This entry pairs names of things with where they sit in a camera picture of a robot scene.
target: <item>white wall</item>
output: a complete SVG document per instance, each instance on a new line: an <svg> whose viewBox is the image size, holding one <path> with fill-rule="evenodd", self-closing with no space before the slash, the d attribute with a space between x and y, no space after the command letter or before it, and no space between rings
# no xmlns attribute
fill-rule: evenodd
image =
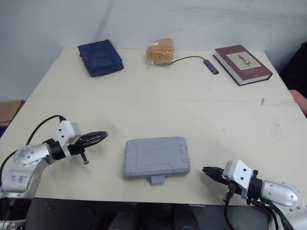
<svg viewBox="0 0 307 230"><path fill-rule="evenodd" d="M26 99L63 47L243 44L280 70L307 40L306 0L0 0L0 101Z"/></svg>

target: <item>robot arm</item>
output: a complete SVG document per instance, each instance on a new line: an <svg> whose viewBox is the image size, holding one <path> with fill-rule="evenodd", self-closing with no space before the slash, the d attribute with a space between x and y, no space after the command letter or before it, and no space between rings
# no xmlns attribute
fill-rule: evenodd
<svg viewBox="0 0 307 230"><path fill-rule="evenodd" d="M14 153L13 166L0 188L0 229L24 229L44 169L57 160L77 154L81 154L84 164L88 164L85 148L105 139L107 132L82 135L76 123L62 120L57 136L59 141L49 139L42 144L26 145Z"/></svg>
<svg viewBox="0 0 307 230"><path fill-rule="evenodd" d="M241 160L228 161L225 169L204 167L209 177L231 187L247 204L265 207L268 204L281 218L284 229L307 229L307 207L301 193L292 185L262 181Z"/></svg>

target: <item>bread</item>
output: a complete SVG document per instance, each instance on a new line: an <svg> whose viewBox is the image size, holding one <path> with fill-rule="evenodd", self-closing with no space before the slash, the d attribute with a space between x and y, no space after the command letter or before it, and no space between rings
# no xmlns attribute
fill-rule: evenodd
<svg viewBox="0 0 307 230"><path fill-rule="evenodd" d="M169 65L174 57L174 43L170 38L157 40L146 50L146 58L151 64Z"/></svg>

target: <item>white table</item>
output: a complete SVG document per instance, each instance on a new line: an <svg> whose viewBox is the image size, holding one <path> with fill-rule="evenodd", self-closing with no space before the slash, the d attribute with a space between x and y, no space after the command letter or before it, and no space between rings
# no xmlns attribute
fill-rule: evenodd
<svg viewBox="0 0 307 230"><path fill-rule="evenodd" d="M207 177L203 166L224 167L242 159L259 178L287 181L307 197L307 121L263 52L254 53L272 72L268 81L237 86L208 51L201 55L220 71L212 75L190 58L168 67L147 67L144 50L118 50L122 71L90 78L76 48L66 48L47 72L0 140L0 157L22 147L36 125L60 114L83 133L109 137L80 156L49 166L37 197L130 202L221 204L226 186ZM55 119L32 143L56 138ZM184 136L191 171L164 184L125 179L122 167L128 139ZM244 204L236 196L233 204Z"/></svg>

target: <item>book cover illustration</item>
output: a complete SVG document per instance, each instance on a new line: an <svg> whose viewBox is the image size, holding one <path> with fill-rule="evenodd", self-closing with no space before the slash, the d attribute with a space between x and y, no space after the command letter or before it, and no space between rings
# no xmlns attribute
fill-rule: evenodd
<svg viewBox="0 0 307 230"><path fill-rule="evenodd" d="M256 61L251 55L249 55L246 51L239 52L239 53L233 53L233 54L227 54L227 57L240 69L240 70L246 70L246 69L252 69L256 67L260 67L261 64L259 64L258 61Z"/></svg>

